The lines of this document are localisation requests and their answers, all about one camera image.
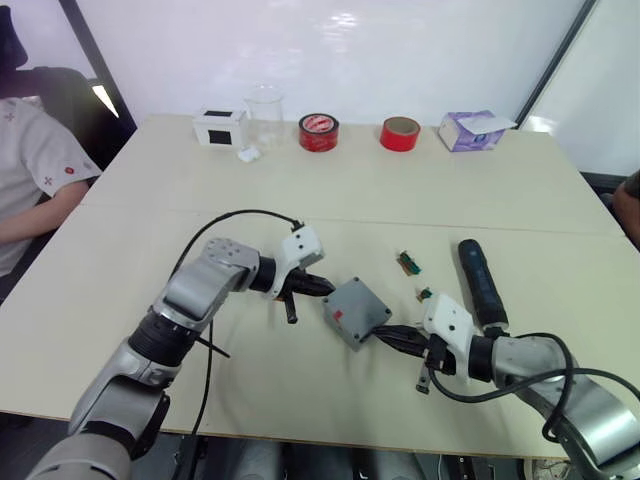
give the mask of white shirt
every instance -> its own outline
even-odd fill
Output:
[[[0,222],[33,207],[42,192],[100,175],[75,137],[46,113],[0,100]],[[0,276],[11,272],[31,240],[0,244]]]

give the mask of white tabletop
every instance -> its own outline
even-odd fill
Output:
[[[0,309],[0,410],[68,418],[83,389],[160,292],[183,245],[209,215],[151,208],[79,207]],[[393,310],[422,316],[416,289],[463,301],[455,247],[476,238],[521,334],[560,335],[582,366],[640,384],[640,256],[622,237],[344,221],[312,221],[327,257],[310,271],[340,284],[358,275]],[[288,234],[245,216],[215,227],[272,254]],[[198,253],[197,244],[194,254]],[[423,273],[407,277],[408,249]],[[372,339],[352,352],[324,324],[319,299],[297,298],[300,321],[255,292],[231,294],[215,318],[216,357],[201,432],[509,456],[563,456],[542,439],[542,418],[511,396],[480,405],[417,393],[420,362]],[[206,351],[196,345],[169,389],[163,428],[190,430]],[[488,387],[452,384],[461,392]]]
[[[228,211],[267,208],[314,219],[622,235],[553,138],[507,131],[493,151],[451,153],[431,128],[415,150],[391,152],[379,127],[341,125],[338,146],[283,145],[245,164],[202,147],[191,117],[152,116],[85,205]]]

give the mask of tissue box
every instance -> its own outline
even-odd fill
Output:
[[[203,109],[193,117],[193,128],[200,145],[229,146],[241,150],[248,146],[247,114],[242,111]]]
[[[489,110],[449,112],[442,119],[438,135],[452,152],[491,150],[505,129],[514,125],[508,118],[496,117]]]

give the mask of whiteboard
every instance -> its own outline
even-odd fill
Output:
[[[134,118],[243,108],[252,85],[285,118],[321,111],[439,123],[515,118],[582,0],[78,0]]]
[[[57,0],[2,0],[11,8],[13,26],[29,55],[21,69],[67,67],[87,78],[95,74]]]
[[[640,169],[638,0],[598,2],[522,128],[549,132],[579,170]]]

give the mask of red adhesive tape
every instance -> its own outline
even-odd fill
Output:
[[[413,150],[420,133],[420,125],[407,117],[387,118],[382,124],[380,143],[394,152]]]
[[[326,152],[338,144],[340,124],[326,113],[310,113],[298,122],[299,141],[302,148],[310,152]]]

